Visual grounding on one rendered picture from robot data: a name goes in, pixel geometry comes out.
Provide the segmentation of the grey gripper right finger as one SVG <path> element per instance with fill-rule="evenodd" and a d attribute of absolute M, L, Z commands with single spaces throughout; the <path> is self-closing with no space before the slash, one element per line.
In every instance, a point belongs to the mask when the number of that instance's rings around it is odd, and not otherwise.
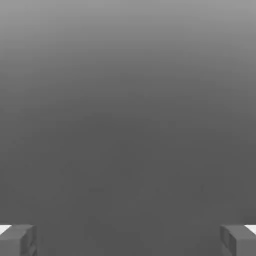
<path fill-rule="evenodd" d="M 256 256 L 256 224 L 221 225 L 221 256 Z"/>

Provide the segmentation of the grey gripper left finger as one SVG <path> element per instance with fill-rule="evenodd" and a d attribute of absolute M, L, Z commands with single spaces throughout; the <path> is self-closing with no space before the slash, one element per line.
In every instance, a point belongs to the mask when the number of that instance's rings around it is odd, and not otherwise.
<path fill-rule="evenodd" d="M 37 227 L 0 224 L 0 256 L 38 256 Z"/>

